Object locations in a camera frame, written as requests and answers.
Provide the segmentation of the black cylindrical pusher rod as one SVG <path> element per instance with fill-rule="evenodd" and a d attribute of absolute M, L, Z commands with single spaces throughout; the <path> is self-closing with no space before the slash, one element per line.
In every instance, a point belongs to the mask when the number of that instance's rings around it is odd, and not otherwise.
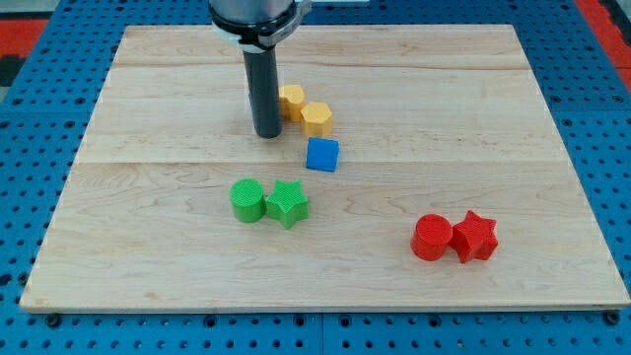
<path fill-rule="evenodd" d="M 282 132 L 275 49 L 244 53 L 248 97 L 255 133 L 265 139 Z"/>

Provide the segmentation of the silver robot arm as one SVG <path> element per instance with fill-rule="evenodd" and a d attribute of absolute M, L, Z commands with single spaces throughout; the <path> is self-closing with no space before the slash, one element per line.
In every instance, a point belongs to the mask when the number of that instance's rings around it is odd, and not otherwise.
<path fill-rule="evenodd" d="M 310 0 L 209 0 L 219 37 L 244 56 L 248 98 L 255 133 L 274 138 L 282 132 L 275 47 L 311 11 Z"/>

